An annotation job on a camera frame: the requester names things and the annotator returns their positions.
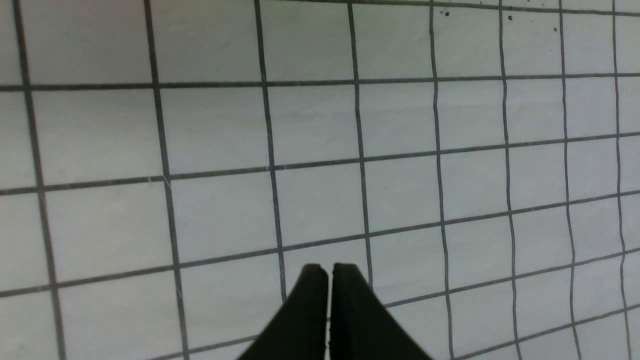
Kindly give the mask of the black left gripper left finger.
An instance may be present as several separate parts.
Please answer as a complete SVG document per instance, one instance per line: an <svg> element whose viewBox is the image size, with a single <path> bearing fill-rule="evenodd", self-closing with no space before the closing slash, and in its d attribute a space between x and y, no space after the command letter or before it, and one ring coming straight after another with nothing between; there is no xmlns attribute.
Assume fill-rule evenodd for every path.
<svg viewBox="0 0 640 360"><path fill-rule="evenodd" d="M302 267L286 301L240 360L323 360L329 276L319 264Z"/></svg>

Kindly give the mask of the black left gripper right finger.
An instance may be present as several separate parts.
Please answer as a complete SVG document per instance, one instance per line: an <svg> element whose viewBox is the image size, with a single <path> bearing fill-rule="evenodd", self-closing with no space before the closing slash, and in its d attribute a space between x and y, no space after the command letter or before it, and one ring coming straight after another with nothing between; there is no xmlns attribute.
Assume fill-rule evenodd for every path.
<svg viewBox="0 0 640 360"><path fill-rule="evenodd" d="M336 263L330 314L332 360L429 360L370 289L356 264Z"/></svg>

